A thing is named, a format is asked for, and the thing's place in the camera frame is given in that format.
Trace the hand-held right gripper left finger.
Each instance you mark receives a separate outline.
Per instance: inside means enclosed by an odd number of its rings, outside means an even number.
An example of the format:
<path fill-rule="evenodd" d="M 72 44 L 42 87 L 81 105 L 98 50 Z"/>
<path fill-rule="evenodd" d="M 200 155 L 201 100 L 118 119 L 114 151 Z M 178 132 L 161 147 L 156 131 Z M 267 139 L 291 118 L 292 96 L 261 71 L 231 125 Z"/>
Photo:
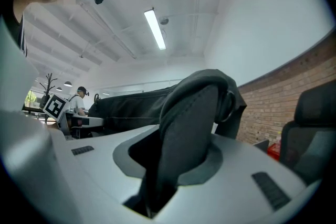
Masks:
<path fill-rule="evenodd" d="M 149 125 L 101 137 L 66 140 L 60 130 L 48 129 L 56 159 L 80 216 L 80 223 L 154 223 L 123 202 L 135 195 L 141 180 L 125 175 L 113 160 L 122 142 L 158 129 Z"/>

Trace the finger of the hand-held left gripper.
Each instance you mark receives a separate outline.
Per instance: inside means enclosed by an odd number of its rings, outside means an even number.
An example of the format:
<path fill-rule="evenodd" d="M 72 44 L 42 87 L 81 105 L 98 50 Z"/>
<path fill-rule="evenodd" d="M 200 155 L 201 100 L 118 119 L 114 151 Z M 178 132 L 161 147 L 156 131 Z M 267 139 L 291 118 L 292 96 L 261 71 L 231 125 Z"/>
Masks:
<path fill-rule="evenodd" d="M 104 126 L 103 118 L 88 116 L 73 116 L 71 118 L 72 127 L 101 127 Z"/>

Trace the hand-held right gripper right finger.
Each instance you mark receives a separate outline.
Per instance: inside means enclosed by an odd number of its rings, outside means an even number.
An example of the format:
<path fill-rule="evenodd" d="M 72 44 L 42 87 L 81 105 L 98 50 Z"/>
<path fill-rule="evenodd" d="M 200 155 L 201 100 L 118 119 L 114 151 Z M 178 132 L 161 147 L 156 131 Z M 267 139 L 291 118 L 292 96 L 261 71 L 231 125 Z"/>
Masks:
<path fill-rule="evenodd" d="M 255 146 L 213 134 L 223 162 L 206 183 L 179 187 L 156 223 L 284 223 L 312 197 L 321 181 L 306 185 L 294 172 Z M 269 176 L 289 202 L 273 210 L 253 179 Z"/>

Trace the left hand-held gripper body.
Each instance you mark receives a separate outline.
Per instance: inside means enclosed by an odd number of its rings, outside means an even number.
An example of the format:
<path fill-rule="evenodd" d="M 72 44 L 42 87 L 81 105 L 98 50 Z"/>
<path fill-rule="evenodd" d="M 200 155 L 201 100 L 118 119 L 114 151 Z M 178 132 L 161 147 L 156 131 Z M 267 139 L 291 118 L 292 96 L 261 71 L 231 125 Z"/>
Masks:
<path fill-rule="evenodd" d="M 60 130 L 65 137 L 71 137 L 73 109 L 71 109 L 68 100 L 53 94 L 46 102 L 43 112 L 47 118 L 55 120 L 55 123 L 47 124 L 47 128 Z"/>

